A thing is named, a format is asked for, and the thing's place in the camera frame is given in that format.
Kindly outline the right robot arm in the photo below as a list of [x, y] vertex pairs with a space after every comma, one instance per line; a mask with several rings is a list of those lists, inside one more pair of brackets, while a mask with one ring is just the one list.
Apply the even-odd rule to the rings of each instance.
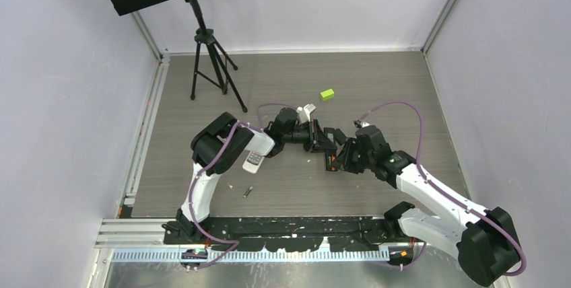
[[361, 126], [354, 137], [336, 129], [331, 138], [342, 146], [332, 161], [335, 169], [352, 174], [371, 171], [431, 210], [429, 215], [407, 202], [388, 210], [384, 214], [388, 238], [398, 242], [414, 237], [446, 252], [483, 287], [526, 269], [527, 259], [507, 211], [478, 205], [444, 185], [416, 158], [392, 150], [374, 125]]

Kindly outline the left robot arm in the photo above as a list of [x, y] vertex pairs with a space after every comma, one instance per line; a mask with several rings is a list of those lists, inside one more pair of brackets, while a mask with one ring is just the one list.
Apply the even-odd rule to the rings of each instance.
[[324, 152], [331, 163], [337, 150], [335, 138], [310, 117], [314, 109], [312, 104], [282, 108], [263, 129], [239, 121], [229, 112], [217, 117], [191, 141], [191, 183], [175, 220], [163, 225], [165, 232], [182, 235], [192, 244], [205, 238], [204, 221], [211, 215], [217, 184], [244, 151], [248, 156], [242, 167], [251, 174], [257, 173], [264, 159], [281, 153], [287, 143], [301, 144], [310, 153]]

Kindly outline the black remote control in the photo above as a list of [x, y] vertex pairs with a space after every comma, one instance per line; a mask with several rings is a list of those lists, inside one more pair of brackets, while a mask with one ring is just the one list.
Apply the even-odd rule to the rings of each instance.
[[337, 168], [333, 165], [337, 157], [337, 143], [335, 140], [335, 129], [331, 127], [324, 128], [324, 134], [328, 138], [331, 146], [325, 150], [325, 169], [329, 172], [336, 172]]

